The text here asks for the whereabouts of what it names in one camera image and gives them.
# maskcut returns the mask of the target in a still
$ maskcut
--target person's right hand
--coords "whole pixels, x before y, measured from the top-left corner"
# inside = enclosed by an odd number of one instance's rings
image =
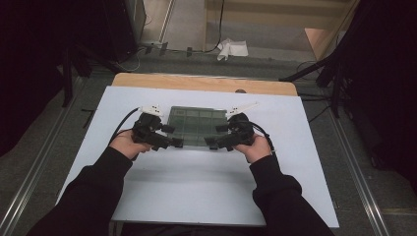
[[[254,142],[251,146],[238,145],[234,147],[235,149],[245,154],[249,163],[254,163],[257,160],[270,155],[270,146],[268,144],[267,138],[258,134],[254,134],[252,139]]]
[[[109,146],[117,149],[129,159],[134,159],[140,152],[145,153],[152,148],[152,146],[147,143],[134,143],[132,135],[132,130],[121,131]]]

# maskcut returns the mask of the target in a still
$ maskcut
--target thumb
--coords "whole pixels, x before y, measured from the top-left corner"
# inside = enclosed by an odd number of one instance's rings
[[[248,150],[248,148],[249,148],[250,146],[246,146],[246,145],[238,145],[238,146],[235,146],[235,147],[233,147],[233,148],[235,148],[235,149],[237,149],[237,150],[239,150],[240,152],[242,152],[242,153],[246,153],[246,151]]]

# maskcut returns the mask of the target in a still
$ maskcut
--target white board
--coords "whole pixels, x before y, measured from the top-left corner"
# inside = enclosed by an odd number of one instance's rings
[[[160,105],[166,124],[171,106],[229,109],[257,101],[245,114],[270,134],[281,171],[293,175],[303,197],[329,227],[338,227],[328,186],[300,97],[158,88],[108,87],[91,121],[64,188],[95,163],[120,121],[140,106]],[[132,128],[141,113],[122,129]],[[265,225],[252,200],[256,184],[237,150],[183,147],[140,154],[125,178],[113,220]]]

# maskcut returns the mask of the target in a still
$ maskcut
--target white paper sheet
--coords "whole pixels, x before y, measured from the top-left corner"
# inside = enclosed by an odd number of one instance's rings
[[[245,114],[270,134],[282,172],[300,182],[303,197],[329,227],[338,227],[307,117],[297,96],[108,87],[64,187],[85,165],[97,160],[114,129],[136,107],[159,104],[162,112],[169,114],[173,105],[229,109],[255,101],[260,105]],[[139,115],[134,114],[122,129],[131,128]],[[162,123],[166,124],[167,118],[162,117]],[[236,150],[161,148],[141,154],[134,162],[113,219],[264,225],[252,200],[255,187],[249,164]]]
[[[217,56],[217,60],[220,61],[224,58],[225,61],[232,56],[248,56],[248,47],[246,41],[233,41],[230,38],[223,40],[218,46],[220,53]]]

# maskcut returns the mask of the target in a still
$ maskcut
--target black handheld controller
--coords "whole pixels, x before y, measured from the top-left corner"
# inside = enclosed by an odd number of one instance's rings
[[[182,146],[182,139],[170,139],[156,132],[161,130],[164,133],[172,134],[175,130],[175,127],[162,125],[160,122],[161,120],[158,116],[142,113],[132,128],[132,140],[135,143],[148,143],[152,145],[153,150],[158,150],[159,148],[166,149],[169,146]]]
[[[218,132],[230,131],[230,133],[221,137],[205,138],[210,149],[227,148],[231,151],[237,145],[250,146],[253,143],[254,128],[244,113],[232,116],[227,125],[216,126],[215,129]]]

